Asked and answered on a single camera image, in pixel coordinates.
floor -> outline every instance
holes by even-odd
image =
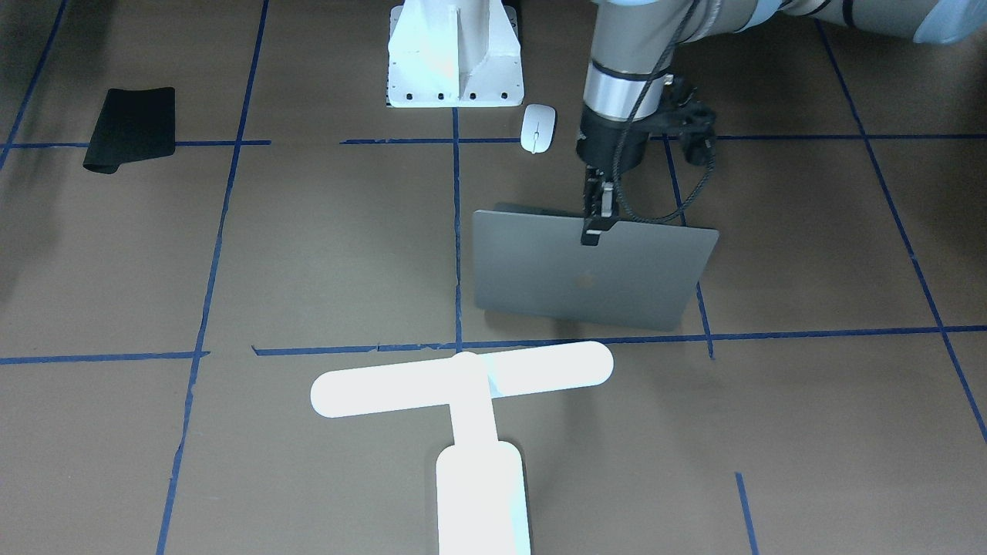
[[[532,156],[521,108],[385,107],[396,3],[0,3],[0,553],[434,554],[448,410],[312,381],[576,338],[608,382],[495,402],[536,555],[987,552],[987,32],[681,48],[721,239],[656,335],[472,303],[473,210],[580,209],[593,5],[523,7]],[[176,154],[85,171],[106,90],[160,86]],[[698,177],[659,139],[629,195]]]

laptop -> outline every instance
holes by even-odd
[[[511,206],[473,213],[479,308],[657,331],[678,327],[715,229],[619,221],[599,245],[582,217]]]

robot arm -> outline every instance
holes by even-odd
[[[590,51],[576,153],[586,164],[581,242],[596,245],[619,218],[620,178],[653,134],[678,136],[686,159],[712,172],[712,110],[667,73],[679,42],[738,33],[781,11],[915,42],[952,43],[987,22],[987,0],[607,0]],[[633,213],[627,214],[632,219]],[[660,218],[676,217],[678,212]]]

black mouse pad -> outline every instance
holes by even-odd
[[[175,154],[175,89],[110,89],[82,167],[114,173],[120,164]]]

white mouse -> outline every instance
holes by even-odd
[[[521,147],[538,154],[552,145],[555,133],[555,109],[544,104],[529,104],[524,109],[524,122],[521,124]]]

